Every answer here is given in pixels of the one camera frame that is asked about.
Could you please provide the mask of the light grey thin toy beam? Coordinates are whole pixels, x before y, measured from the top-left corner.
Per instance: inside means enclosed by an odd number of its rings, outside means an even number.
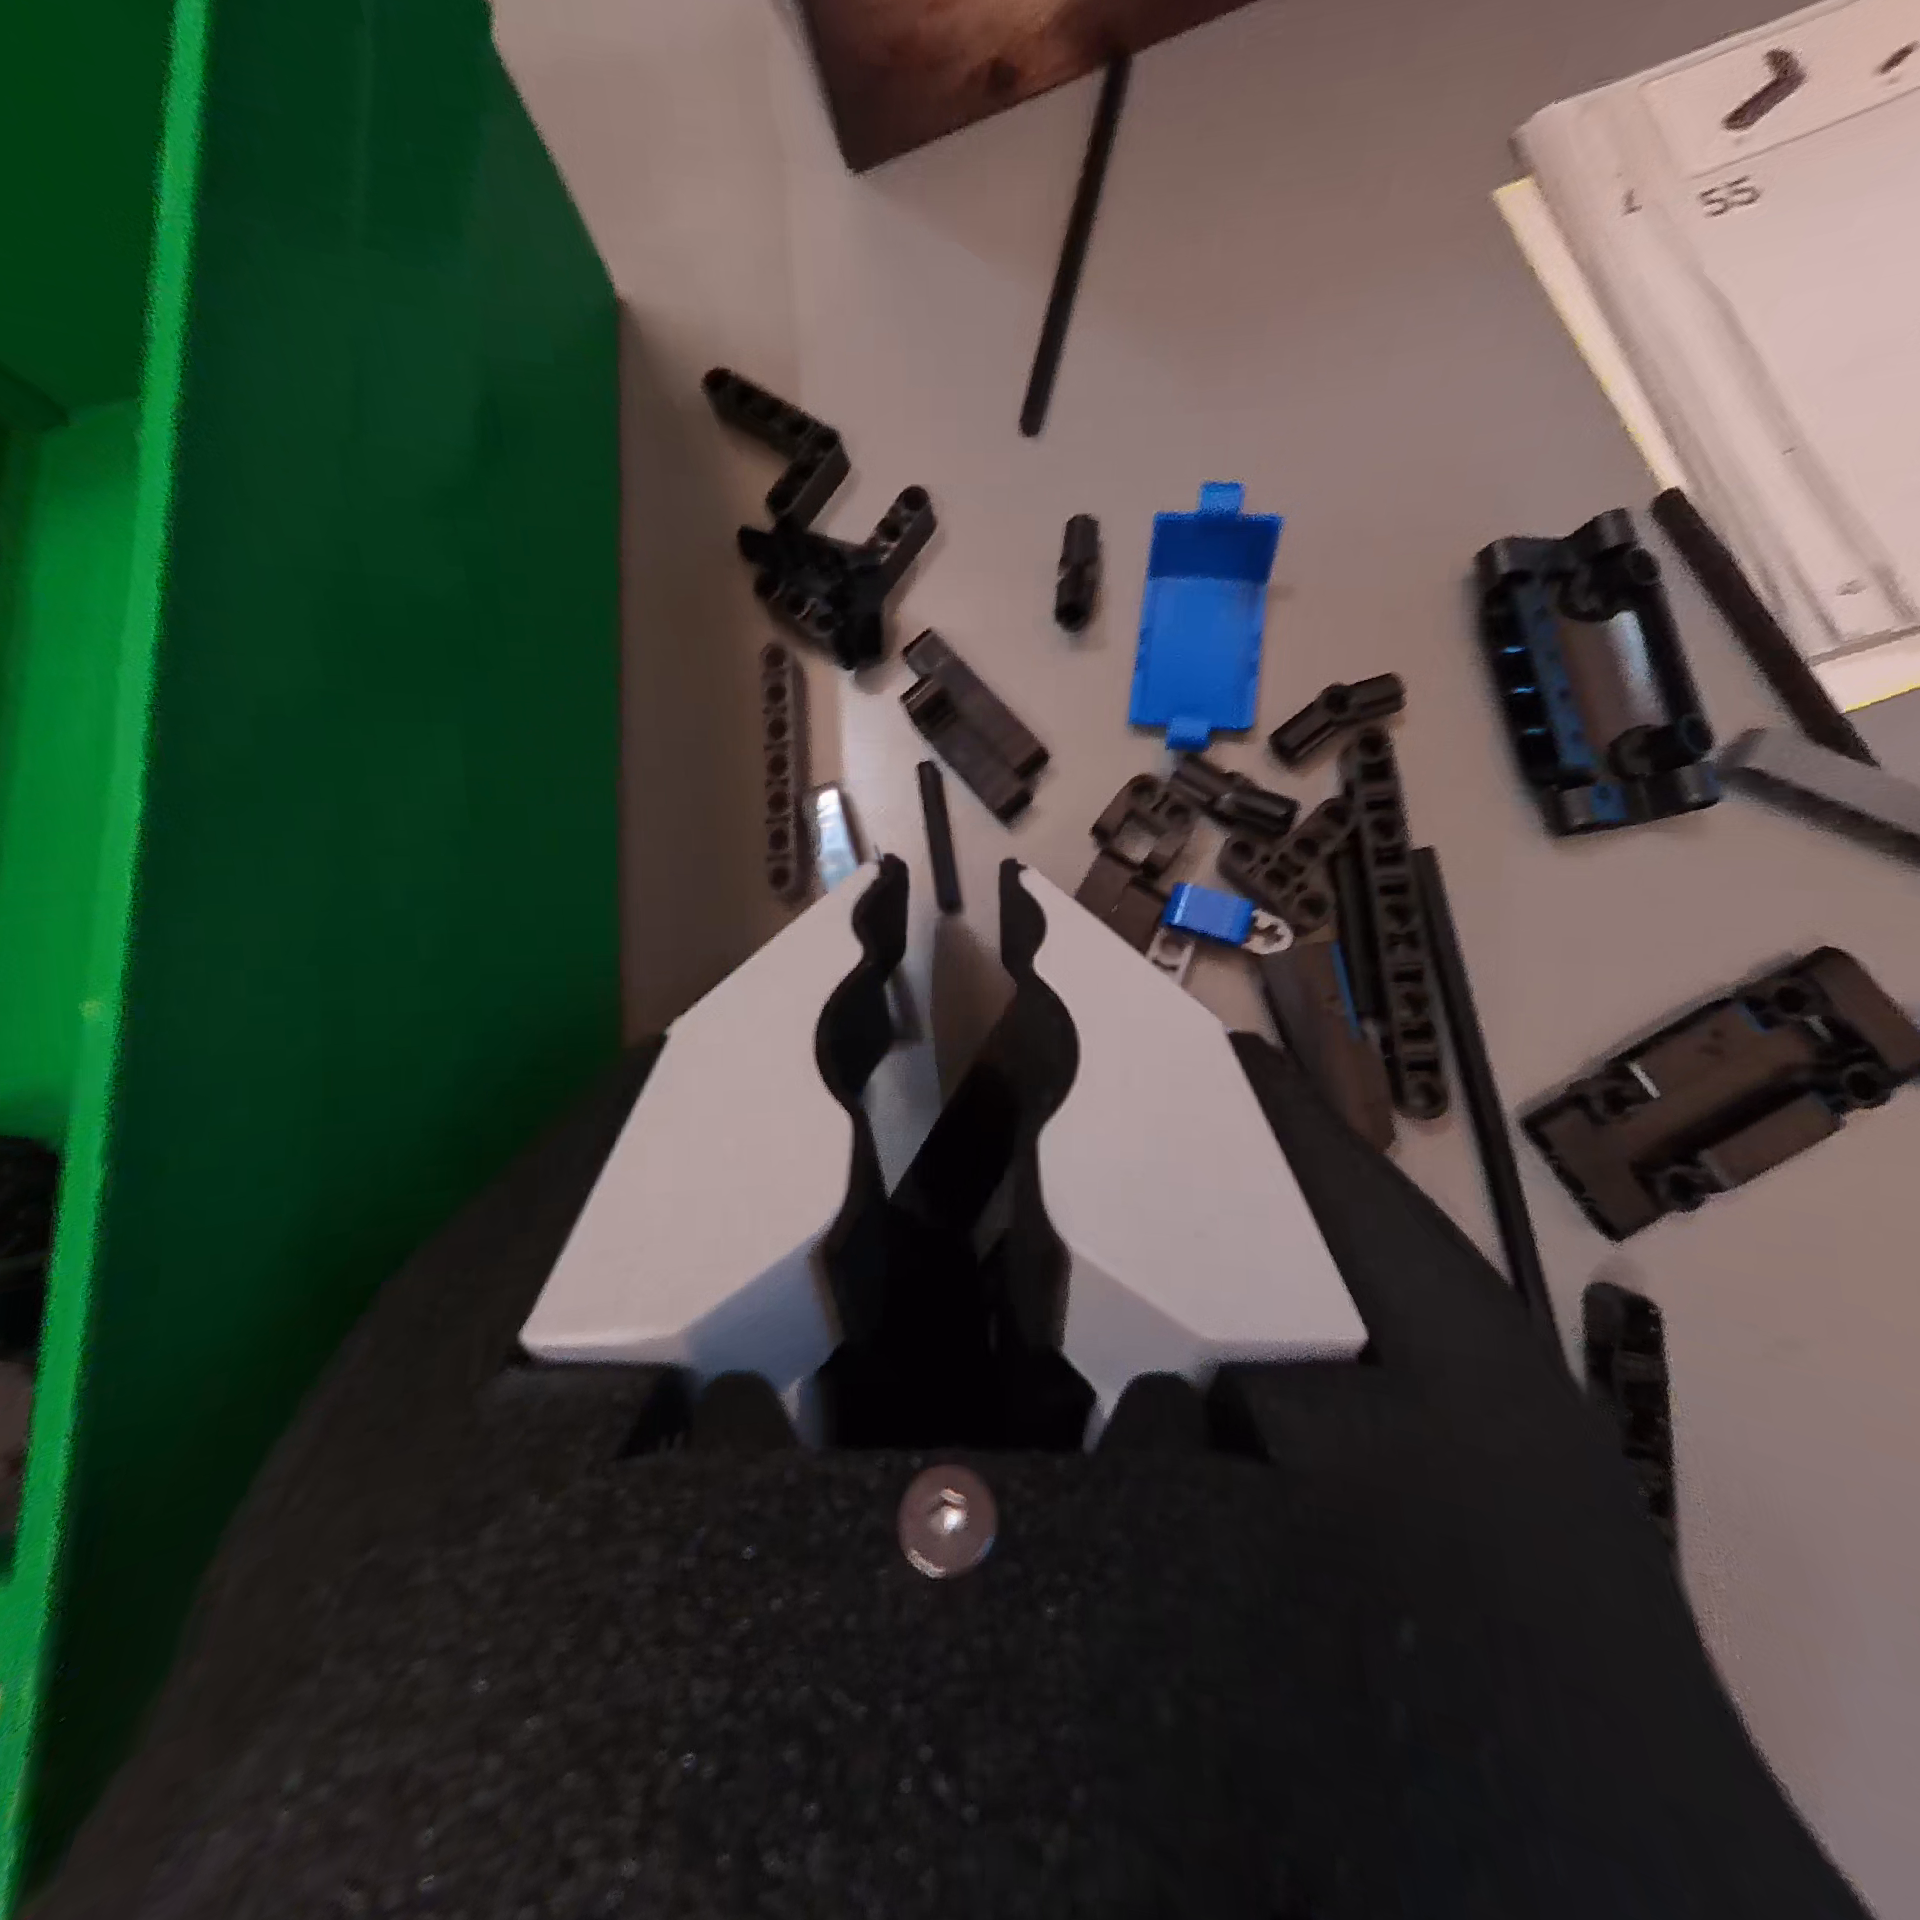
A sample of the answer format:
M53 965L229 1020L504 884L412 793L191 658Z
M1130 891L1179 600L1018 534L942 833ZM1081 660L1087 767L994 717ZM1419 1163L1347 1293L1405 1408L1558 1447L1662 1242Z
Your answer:
M1164 919L1148 941L1144 957L1163 977L1185 985L1203 951L1267 958L1293 947L1291 924L1257 909L1247 919L1230 917L1213 923Z

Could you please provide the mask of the long black toy axle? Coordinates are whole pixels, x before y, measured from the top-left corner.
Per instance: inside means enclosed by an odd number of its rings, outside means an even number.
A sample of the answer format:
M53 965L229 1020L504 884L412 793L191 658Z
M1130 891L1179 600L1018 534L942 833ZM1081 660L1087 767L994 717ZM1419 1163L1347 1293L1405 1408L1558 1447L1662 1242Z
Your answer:
M1029 441L1041 439L1050 416L1088 254L1093 251L1093 233L1098 221L1123 113L1130 96L1132 73L1132 55L1119 55L1103 73L1085 157L1072 190L1062 248L1020 401L1018 427L1020 437Z
M1417 847L1410 862L1506 1277L1541 1342L1560 1352L1563 1334L1442 865L1433 847Z

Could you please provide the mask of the flat black toy frame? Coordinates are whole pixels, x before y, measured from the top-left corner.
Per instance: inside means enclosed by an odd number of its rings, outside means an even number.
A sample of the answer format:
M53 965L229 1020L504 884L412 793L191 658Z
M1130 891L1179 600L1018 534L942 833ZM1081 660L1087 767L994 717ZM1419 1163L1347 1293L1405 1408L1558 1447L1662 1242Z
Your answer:
M1588 1224L1627 1242L1833 1140L1917 1076L1917 1019L1821 947L1615 1050L1521 1128Z

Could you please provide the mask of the pile of black toy beams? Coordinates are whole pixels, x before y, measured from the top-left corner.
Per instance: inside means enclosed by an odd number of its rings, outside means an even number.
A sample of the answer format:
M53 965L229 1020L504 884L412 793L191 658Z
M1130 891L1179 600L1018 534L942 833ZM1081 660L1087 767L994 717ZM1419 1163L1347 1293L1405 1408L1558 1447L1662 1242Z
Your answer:
M852 462L843 434L729 367L702 376L714 418L781 460L764 524L737 533L757 602L790 637L861 672L887 658L891 606L938 530L924 488L904 488L867 541L817 523ZM1389 722L1405 710L1396 675L1324 686L1267 741L1296 770L1340 759L1339 791L1296 800L1209 752L1166 754L1132 776L1091 829L1095 858L1075 899L1138 954L1177 884L1250 900L1291 927L1286 952L1257 958L1285 1044L1349 1114L1389 1147L1396 1116L1448 1114L1447 1020L1408 840Z

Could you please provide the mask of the black studless toy liftarm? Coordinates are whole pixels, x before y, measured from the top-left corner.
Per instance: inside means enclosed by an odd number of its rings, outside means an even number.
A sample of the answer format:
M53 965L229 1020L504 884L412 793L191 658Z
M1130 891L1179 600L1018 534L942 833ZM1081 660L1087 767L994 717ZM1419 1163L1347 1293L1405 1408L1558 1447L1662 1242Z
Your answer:
M1669 1330L1662 1308L1615 1280L1582 1294L1582 1355L1591 1399L1612 1419L1645 1508L1677 1555L1677 1465Z

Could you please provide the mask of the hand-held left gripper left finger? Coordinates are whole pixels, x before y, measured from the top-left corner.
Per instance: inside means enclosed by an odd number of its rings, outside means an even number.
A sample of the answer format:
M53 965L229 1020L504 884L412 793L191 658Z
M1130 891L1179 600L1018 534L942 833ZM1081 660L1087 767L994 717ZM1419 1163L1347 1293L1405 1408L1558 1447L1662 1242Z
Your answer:
M523 1323L529 1361L753 1376L826 1439L823 1370L884 1287L867 1093L898 1039L909 891L898 857L861 866L670 1024Z

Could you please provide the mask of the medium black toy axle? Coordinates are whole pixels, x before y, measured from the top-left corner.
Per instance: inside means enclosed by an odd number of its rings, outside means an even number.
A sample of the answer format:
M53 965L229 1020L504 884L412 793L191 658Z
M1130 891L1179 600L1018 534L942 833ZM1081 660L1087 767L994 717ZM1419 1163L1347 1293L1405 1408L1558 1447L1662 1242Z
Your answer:
M1802 658L1786 628L1751 583L1740 563L1682 488L1662 488L1650 516L1740 651L1767 683L1799 732L1814 747L1879 769L1873 749Z

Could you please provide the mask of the short black toy axle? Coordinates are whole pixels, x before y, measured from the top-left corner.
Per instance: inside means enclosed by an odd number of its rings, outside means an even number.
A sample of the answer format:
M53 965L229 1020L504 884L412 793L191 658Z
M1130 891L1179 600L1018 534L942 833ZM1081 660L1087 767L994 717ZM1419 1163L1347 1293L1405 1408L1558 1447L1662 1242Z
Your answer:
M956 844L948 812L948 786L942 767L933 759L919 762L917 786L922 808L933 899L941 915L956 917L964 911L964 893L958 876Z

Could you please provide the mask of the black toy frame blue pins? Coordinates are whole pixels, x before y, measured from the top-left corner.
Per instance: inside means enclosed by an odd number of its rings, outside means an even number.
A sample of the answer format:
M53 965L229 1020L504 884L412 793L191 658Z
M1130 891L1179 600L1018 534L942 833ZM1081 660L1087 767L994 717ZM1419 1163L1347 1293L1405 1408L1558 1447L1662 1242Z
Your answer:
M1502 726L1548 834L1596 836L1720 803L1716 734L1664 570L1627 508L1560 539L1486 545L1474 588Z

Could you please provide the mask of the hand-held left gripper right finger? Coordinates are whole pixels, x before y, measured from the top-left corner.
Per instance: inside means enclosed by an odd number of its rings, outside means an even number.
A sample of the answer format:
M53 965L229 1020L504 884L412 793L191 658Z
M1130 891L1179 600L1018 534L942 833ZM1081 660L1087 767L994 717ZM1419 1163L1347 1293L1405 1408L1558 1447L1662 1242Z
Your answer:
M1020 860L999 915L1012 995L977 1065L1020 1447L1093 1447L1144 1379L1357 1362L1364 1320L1238 1037Z

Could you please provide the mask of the blue toy panel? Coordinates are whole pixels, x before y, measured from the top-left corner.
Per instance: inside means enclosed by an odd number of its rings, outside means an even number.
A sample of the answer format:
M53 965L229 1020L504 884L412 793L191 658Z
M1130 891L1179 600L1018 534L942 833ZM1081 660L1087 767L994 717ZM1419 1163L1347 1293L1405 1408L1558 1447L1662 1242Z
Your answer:
M1250 511L1242 483L1207 483L1188 511L1155 516L1126 721L1168 754L1255 726L1282 536L1285 516Z

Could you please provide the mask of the building instruction booklet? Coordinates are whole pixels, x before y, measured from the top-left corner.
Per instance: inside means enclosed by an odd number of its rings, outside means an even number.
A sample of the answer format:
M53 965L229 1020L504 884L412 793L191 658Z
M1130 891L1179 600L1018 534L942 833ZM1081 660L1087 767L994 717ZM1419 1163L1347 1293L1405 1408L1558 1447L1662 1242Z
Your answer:
M1648 468L1847 715L1917 693L1918 6L1534 113L1500 211Z

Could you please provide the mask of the stacked green plastic bins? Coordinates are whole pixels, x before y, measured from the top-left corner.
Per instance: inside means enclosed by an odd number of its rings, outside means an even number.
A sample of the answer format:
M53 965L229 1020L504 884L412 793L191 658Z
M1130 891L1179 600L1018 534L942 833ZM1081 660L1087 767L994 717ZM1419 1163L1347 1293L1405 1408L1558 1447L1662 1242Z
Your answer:
M620 1048L618 311L490 4L4 4L4 1914Z

